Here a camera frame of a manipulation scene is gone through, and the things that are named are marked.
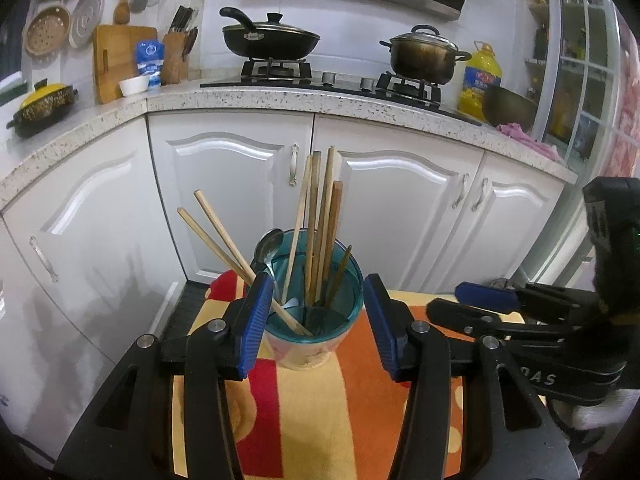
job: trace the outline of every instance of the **pink cloth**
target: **pink cloth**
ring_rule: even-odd
[[[522,127],[518,123],[500,124],[496,128],[496,130],[498,130],[502,134],[505,134],[507,137],[511,137],[511,139],[523,143],[525,146],[530,147],[532,150],[535,150],[538,153],[546,156],[546,158],[550,158],[555,162],[560,162],[562,160],[560,155],[558,155],[558,150],[555,146],[549,146],[548,144],[544,144],[543,142],[538,142],[536,139],[532,139],[522,131]]]

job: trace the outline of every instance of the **metal screw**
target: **metal screw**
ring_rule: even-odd
[[[490,350],[495,350],[500,346],[500,342],[492,335],[486,335],[482,338],[482,344]]]
[[[429,323],[426,321],[422,321],[420,319],[416,319],[411,323],[411,328],[413,328],[418,334],[424,334],[429,331]]]
[[[211,332],[222,332],[226,328],[224,319],[212,319],[207,323],[207,329]]]
[[[136,341],[136,345],[138,345],[140,348],[149,348],[153,343],[154,343],[155,339],[151,334],[145,334],[145,335],[141,335],[138,340]]]

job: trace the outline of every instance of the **black wok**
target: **black wok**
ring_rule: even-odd
[[[282,14],[269,12],[268,21],[252,22],[242,10],[222,7],[220,16],[239,23],[222,28],[228,49],[242,57],[254,59],[297,60],[307,56],[318,44],[320,36],[280,23]]]

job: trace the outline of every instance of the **white cabinet door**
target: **white cabinet door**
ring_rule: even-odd
[[[143,118],[64,160],[4,218],[36,279],[109,358],[164,328],[186,279]]]
[[[0,415],[54,458],[113,368],[36,282],[0,221]]]
[[[452,292],[460,282],[510,278],[542,231],[563,187],[548,174],[487,153],[458,225],[434,266],[428,292]]]
[[[193,196],[201,189],[250,262],[267,231],[294,226],[312,124],[312,114],[257,110],[149,117],[164,209],[190,280],[210,283],[227,267],[191,232],[176,209],[189,211],[226,250]],[[298,152],[292,170],[296,184],[290,185],[293,149]]]
[[[482,150],[318,115],[313,149],[322,151],[323,163],[331,145],[338,152],[334,180],[344,182],[338,239],[353,245],[363,276],[376,272],[387,288],[423,291],[462,200],[453,206],[464,199]]]

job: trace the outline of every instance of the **stove burner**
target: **stove burner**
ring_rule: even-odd
[[[393,83],[390,87],[391,79],[397,78],[400,80],[399,83]],[[420,101],[421,103],[425,103],[430,107],[439,107],[440,106],[440,87],[436,83],[432,83],[429,81],[424,81],[421,79],[409,79],[406,77],[402,77],[401,75],[392,74],[391,72],[386,72],[380,75],[378,82],[376,84],[376,88],[385,90],[393,95],[397,95],[400,97],[404,97],[407,99]],[[431,94],[427,94],[427,88],[431,89]]]
[[[256,64],[258,64],[258,70],[254,71]],[[295,79],[311,81],[311,65],[304,59],[249,58],[249,61],[245,61],[242,66],[240,77],[242,80],[256,81],[293,81]]]

